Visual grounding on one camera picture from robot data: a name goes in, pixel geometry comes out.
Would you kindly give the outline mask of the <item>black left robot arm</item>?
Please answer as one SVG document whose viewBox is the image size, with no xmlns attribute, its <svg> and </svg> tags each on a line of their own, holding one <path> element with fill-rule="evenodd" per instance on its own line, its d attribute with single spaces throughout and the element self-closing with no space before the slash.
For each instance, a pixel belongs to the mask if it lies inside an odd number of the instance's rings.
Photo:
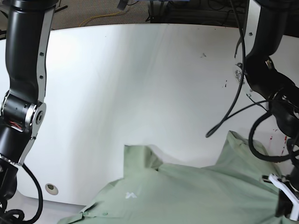
<svg viewBox="0 0 299 224">
<path fill-rule="evenodd" d="M 250 0 L 242 34 L 235 50 L 235 60 L 241 77 L 249 89 L 261 95 L 269 104 L 268 111 L 259 117 L 249 132 L 249 148 L 263 161 L 291 161 L 290 174 L 278 177 L 270 174 L 264 180 L 279 189 L 276 216 L 292 221 L 299 219 L 299 89 L 296 84 L 275 68 L 271 56 L 277 51 L 285 32 L 293 0 Z M 264 155 L 255 148 L 256 128 L 269 117 L 275 117 L 280 131 L 288 137 L 287 154 Z"/>
</svg>

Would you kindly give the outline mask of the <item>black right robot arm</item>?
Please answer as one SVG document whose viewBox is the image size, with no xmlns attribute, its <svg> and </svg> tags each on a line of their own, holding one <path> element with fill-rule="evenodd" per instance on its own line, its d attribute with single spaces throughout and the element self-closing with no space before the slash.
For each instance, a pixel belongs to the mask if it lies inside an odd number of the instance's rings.
<svg viewBox="0 0 299 224">
<path fill-rule="evenodd" d="M 10 87 L 0 105 L 0 221 L 25 224 L 24 212 L 7 209 L 17 172 L 29 175 L 25 158 L 46 114 L 46 54 L 55 0 L 13 0 L 8 12 L 6 69 Z"/>
</svg>

